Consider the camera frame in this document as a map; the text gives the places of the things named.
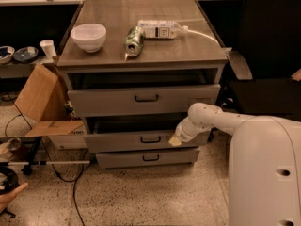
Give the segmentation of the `person's hand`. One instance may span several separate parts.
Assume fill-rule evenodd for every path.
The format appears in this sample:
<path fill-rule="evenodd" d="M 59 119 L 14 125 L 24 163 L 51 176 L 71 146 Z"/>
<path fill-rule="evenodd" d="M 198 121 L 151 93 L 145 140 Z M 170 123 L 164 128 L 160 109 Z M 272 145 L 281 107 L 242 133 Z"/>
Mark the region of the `person's hand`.
<path fill-rule="evenodd" d="M 23 183 L 15 189 L 11 190 L 10 192 L 0 195 L 0 213 L 2 213 L 8 207 L 8 205 L 27 187 L 28 183 Z"/>

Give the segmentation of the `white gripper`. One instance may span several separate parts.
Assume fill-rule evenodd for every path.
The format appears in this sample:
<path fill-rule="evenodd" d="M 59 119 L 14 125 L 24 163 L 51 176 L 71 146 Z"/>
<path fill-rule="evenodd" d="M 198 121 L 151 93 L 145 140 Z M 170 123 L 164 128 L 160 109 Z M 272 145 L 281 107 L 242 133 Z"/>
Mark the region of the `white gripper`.
<path fill-rule="evenodd" d="M 178 147 L 184 142 L 191 141 L 198 134 L 209 132 L 210 130 L 210 125 L 205 125 L 203 123 L 197 124 L 186 117 L 177 125 L 175 133 L 171 136 L 168 143 L 173 147 Z"/>

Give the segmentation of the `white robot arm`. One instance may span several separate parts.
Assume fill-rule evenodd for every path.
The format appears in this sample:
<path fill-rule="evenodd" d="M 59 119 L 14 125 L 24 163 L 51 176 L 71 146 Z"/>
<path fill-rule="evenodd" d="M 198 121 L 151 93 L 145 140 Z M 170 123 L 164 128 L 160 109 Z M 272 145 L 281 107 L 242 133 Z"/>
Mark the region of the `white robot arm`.
<path fill-rule="evenodd" d="M 195 103 L 169 143 L 213 128 L 231 135 L 229 226 L 301 226 L 301 122 Z"/>

